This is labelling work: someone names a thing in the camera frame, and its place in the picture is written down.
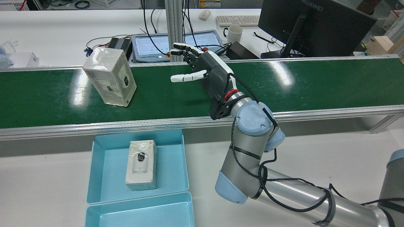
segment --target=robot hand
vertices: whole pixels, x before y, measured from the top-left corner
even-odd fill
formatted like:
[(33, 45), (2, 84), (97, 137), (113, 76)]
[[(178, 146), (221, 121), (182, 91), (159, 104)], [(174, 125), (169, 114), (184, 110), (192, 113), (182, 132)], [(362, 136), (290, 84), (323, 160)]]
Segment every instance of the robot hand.
[(203, 52), (184, 43), (174, 43), (173, 47), (170, 54), (183, 55), (194, 73), (174, 75), (171, 82), (198, 80), (212, 99), (209, 116), (213, 120), (231, 115), (232, 107), (247, 98), (237, 89), (233, 71), (214, 52)]

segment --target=camera box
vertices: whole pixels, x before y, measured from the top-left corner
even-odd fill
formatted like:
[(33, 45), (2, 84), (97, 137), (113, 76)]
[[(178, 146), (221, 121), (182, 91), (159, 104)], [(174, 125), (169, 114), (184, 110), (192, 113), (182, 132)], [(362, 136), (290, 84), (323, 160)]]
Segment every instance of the camera box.
[(157, 188), (157, 154), (154, 140), (130, 142), (125, 184), (132, 191)]
[(83, 65), (83, 70), (105, 104), (129, 105), (136, 83), (123, 50), (95, 48)]

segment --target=aluminum rail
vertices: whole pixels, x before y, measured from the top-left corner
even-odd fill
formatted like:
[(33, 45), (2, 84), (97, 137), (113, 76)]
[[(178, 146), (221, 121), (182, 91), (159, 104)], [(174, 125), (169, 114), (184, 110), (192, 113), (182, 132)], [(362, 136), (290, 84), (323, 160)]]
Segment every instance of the aluminum rail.
[[(288, 111), (274, 113), (278, 122), (295, 122), (306, 120), (325, 120), (339, 118), (366, 117), (382, 114), (402, 114), (404, 105), (359, 107), (343, 109), (324, 109), (309, 111)], [(78, 135), (98, 135), (118, 132), (147, 131), (170, 128), (203, 128), (213, 126), (230, 126), (230, 117), (213, 121), (210, 117), (171, 118), (155, 120), (138, 120), (125, 122), (106, 122), (92, 124), (71, 124), (56, 126), (39, 126), (26, 128), (0, 129), (0, 140), (34, 139), (45, 137), (63, 137)]]

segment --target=computer mouse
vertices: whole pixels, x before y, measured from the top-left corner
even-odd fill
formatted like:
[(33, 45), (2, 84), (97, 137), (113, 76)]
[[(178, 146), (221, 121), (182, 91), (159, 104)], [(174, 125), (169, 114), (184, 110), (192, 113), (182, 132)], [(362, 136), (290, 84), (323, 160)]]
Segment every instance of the computer mouse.
[(201, 14), (199, 14), (199, 19), (205, 21), (205, 20), (207, 20), (211, 15), (212, 15), (212, 13), (211, 13), (209, 10), (205, 9), (204, 11), (202, 11)]

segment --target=monitor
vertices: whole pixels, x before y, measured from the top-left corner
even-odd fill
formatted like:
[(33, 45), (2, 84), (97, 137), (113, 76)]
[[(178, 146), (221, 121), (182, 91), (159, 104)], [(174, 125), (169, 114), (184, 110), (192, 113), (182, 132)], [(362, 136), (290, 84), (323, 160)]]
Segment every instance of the monitor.
[[(164, 53), (170, 51), (168, 46), (168, 35), (164, 34), (151, 34), (154, 44)], [(207, 45), (207, 48), (216, 53), (222, 53), (225, 49), (219, 47), (223, 46), (216, 30), (208, 30), (201, 32), (194, 32), (185, 34), (185, 43), (195, 46), (195, 41), (201, 48)], [(133, 50), (135, 53), (135, 60), (137, 62), (165, 62), (170, 61), (168, 57), (162, 55), (160, 51), (153, 45), (150, 37), (147, 34), (137, 34), (132, 36)]]
[(258, 26), (287, 44), (282, 57), (332, 57), (350, 56), (376, 20), (332, 0), (264, 0)]

